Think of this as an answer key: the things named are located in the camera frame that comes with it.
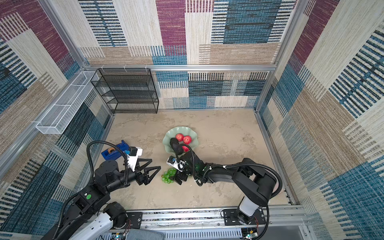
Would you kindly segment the green grape bunch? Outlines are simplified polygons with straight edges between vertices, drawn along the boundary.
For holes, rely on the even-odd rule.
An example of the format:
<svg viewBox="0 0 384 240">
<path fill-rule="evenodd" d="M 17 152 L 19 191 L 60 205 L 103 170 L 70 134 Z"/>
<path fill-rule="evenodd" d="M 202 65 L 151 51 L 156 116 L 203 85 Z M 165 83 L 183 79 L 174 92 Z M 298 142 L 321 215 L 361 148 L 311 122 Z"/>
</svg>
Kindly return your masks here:
<svg viewBox="0 0 384 240">
<path fill-rule="evenodd" d="M 175 175 L 177 170 L 174 168 L 168 169 L 162 174 L 162 181 L 165 184 L 171 184 L 174 182 Z"/>
</svg>

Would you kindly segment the dark avocado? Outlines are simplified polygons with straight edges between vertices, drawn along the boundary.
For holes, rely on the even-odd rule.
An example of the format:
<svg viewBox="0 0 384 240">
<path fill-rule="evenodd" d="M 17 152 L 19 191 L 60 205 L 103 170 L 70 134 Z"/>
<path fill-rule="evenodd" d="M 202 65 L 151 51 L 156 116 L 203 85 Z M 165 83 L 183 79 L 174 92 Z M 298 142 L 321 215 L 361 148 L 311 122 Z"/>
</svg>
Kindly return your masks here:
<svg viewBox="0 0 384 240">
<path fill-rule="evenodd" d="M 184 153 L 183 147 L 179 144 L 179 141 L 176 138 L 170 139 L 170 146 L 177 155 L 182 155 Z"/>
</svg>

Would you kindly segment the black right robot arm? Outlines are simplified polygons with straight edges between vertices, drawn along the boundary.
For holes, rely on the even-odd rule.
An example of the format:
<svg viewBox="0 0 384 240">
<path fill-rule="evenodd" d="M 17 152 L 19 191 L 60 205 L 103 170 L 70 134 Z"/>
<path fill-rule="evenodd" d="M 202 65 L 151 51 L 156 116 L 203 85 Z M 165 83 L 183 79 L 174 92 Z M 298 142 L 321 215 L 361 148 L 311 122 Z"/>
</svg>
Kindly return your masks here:
<svg viewBox="0 0 384 240">
<path fill-rule="evenodd" d="M 191 147 L 180 144 L 175 138 L 170 141 L 175 157 L 169 157 L 167 164 L 177 170 L 172 180 L 181 185 L 189 176 L 198 186 L 217 182 L 234 183 L 245 195 L 233 215 L 243 225 L 250 224 L 256 212 L 269 205 L 282 188 L 281 176 L 272 168 L 257 164 L 249 158 L 230 165 L 205 163 Z"/>
</svg>

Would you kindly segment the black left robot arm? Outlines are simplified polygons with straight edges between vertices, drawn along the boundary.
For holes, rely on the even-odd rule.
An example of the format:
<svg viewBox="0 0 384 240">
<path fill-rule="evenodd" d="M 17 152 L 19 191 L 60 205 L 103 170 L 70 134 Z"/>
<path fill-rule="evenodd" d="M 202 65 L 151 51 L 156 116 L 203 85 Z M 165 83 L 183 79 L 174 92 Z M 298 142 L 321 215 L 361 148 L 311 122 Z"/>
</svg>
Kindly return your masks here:
<svg viewBox="0 0 384 240">
<path fill-rule="evenodd" d="M 152 159 L 142 159 L 142 149 L 129 147 L 127 152 L 108 145 L 124 158 L 124 169 L 115 161 L 105 161 L 97 169 L 91 167 L 88 184 L 70 196 L 63 204 L 57 224 L 43 236 L 44 240 L 95 240 L 110 229 L 124 229 L 131 220 L 117 202 L 110 203 L 113 191 L 127 188 L 132 182 L 148 185 L 161 170 L 152 167 Z"/>
</svg>

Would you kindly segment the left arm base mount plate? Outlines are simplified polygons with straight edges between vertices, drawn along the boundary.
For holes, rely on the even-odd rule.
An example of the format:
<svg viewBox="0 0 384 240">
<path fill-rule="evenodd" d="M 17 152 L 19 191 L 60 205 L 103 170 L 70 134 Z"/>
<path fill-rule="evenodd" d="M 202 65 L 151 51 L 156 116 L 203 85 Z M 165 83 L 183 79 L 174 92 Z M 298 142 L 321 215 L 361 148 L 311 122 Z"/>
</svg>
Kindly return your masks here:
<svg viewBox="0 0 384 240">
<path fill-rule="evenodd" d="M 142 224 L 143 212 L 126 212 L 118 215 L 113 220 L 116 230 L 139 229 Z"/>
</svg>

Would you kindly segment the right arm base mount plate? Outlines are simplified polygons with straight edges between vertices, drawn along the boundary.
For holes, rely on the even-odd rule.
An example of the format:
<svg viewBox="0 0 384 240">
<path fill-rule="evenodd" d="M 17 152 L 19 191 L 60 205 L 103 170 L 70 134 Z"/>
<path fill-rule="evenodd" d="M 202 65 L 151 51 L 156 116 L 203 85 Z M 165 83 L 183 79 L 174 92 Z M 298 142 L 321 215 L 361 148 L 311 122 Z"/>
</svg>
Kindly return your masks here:
<svg viewBox="0 0 384 240">
<path fill-rule="evenodd" d="M 247 216 L 239 209 L 224 209 L 221 211 L 221 217 L 224 219 L 226 226 L 264 225 L 266 216 L 261 209 L 257 209 L 251 216 Z"/>
</svg>

